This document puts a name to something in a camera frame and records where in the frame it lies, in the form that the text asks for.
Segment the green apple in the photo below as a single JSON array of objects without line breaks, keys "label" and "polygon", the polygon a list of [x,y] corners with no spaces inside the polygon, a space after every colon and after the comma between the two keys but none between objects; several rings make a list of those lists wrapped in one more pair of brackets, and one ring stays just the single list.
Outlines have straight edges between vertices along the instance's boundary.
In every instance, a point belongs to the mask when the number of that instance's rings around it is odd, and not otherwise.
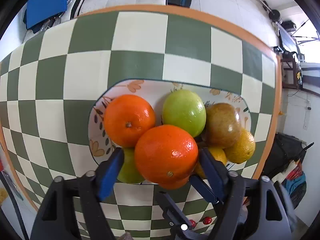
[{"label": "green apple", "polygon": [[145,179],[139,173],[135,165],[135,149],[122,148],[124,152],[124,163],[118,174],[117,179],[122,183],[127,184],[140,184]]},{"label": "green apple", "polygon": [[206,124],[206,108],[196,93],[180,89],[166,97],[161,117],[162,124],[179,127],[197,137]]}]

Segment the yellow orange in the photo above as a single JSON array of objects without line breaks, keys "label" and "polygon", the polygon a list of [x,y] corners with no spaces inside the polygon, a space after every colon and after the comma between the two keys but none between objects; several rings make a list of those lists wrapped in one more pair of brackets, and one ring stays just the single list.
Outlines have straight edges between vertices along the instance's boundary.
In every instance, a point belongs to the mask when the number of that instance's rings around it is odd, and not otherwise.
[{"label": "yellow orange", "polygon": [[251,132],[241,129],[239,139],[229,148],[224,149],[228,161],[242,164],[248,161],[255,152],[255,140]]},{"label": "yellow orange", "polygon": [[[226,166],[228,160],[222,148],[215,147],[215,146],[208,146],[207,148],[208,148],[208,151],[211,153],[212,157],[216,161],[220,161],[221,163],[223,163],[224,166]],[[202,179],[207,178],[206,175],[204,174],[203,168],[200,165],[200,162],[197,163],[194,169],[194,174],[199,175]]]}]

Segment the blue cushioned chair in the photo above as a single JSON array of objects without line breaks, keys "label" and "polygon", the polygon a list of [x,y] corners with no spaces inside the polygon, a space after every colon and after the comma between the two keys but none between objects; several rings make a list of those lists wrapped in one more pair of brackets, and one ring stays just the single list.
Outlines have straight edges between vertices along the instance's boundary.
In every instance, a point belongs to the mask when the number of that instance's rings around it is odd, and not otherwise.
[{"label": "blue cushioned chair", "polygon": [[29,0],[23,16],[33,33],[75,18],[81,0]]}]

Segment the orange tangerine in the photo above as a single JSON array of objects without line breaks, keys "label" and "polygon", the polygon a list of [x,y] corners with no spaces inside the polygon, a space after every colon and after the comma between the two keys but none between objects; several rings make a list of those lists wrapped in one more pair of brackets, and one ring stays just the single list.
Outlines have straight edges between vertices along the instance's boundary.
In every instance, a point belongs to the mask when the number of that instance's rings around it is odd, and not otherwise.
[{"label": "orange tangerine", "polygon": [[188,132],[176,126],[161,125],[139,138],[135,146],[135,165],[146,180],[164,184],[190,177],[198,152]]},{"label": "orange tangerine", "polygon": [[104,114],[104,129],[108,137],[122,147],[134,147],[155,124],[155,111],[146,100],[136,95],[125,94],[115,98]]}]

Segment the red cherry tomato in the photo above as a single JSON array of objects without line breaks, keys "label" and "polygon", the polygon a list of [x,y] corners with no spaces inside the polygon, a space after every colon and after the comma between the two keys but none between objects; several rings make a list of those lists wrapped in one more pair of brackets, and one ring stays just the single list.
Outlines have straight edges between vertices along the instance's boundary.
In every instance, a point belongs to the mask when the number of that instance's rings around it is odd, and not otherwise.
[{"label": "red cherry tomato", "polygon": [[207,216],[207,217],[204,217],[204,219],[202,220],[202,222],[203,222],[203,224],[204,225],[209,225],[209,224],[211,224],[212,223],[212,217],[209,217],[209,216]]},{"label": "red cherry tomato", "polygon": [[190,219],[189,222],[191,223],[191,227],[194,229],[196,226],[196,222],[193,219]]}]

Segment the oval floral ceramic plate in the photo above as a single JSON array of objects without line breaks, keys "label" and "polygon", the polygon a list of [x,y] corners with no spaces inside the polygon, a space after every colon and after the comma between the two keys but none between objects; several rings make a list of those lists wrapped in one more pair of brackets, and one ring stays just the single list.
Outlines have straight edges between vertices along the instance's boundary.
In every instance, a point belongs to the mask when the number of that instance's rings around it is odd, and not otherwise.
[{"label": "oval floral ceramic plate", "polygon": [[155,80],[125,80],[106,91],[89,115],[93,158],[124,151],[118,180],[177,189],[192,174],[205,178],[199,151],[223,164],[242,164],[255,141],[242,97],[219,89]]}]

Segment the green white checkered tablecloth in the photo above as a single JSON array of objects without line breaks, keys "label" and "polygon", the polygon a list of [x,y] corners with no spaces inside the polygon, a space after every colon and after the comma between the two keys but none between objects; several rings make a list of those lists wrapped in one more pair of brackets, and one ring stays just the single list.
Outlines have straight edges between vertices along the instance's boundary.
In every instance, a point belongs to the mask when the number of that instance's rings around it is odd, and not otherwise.
[{"label": "green white checkered tablecloth", "polygon": [[18,203],[36,212],[55,177],[79,177],[111,155],[115,143],[103,128],[109,88],[150,95],[157,111],[180,88],[206,103],[234,103],[257,148],[231,168],[257,178],[275,133],[279,78],[268,45],[196,10],[127,5],[61,23],[1,62],[1,144]]}]

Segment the dark wooden chair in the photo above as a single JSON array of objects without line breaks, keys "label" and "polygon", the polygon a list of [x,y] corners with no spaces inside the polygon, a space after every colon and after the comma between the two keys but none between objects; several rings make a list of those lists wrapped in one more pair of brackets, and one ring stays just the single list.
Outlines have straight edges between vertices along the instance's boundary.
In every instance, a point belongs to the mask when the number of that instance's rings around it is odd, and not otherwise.
[{"label": "dark wooden chair", "polygon": [[276,46],[273,51],[280,56],[282,87],[300,90],[302,88],[302,68],[296,51],[289,52]]}]

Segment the dark red brown fruit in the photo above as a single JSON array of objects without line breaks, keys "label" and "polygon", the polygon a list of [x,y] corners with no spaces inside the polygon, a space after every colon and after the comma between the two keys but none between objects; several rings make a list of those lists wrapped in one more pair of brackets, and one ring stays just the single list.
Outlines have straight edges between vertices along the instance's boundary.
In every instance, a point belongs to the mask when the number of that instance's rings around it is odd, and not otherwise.
[{"label": "dark red brown fruit", "polygon": [[159,184],[159,186],[166,190],[175,190],[183,187],[189,180],[189,177],[183,178],[181,180],[175,180],[164,184]]}]

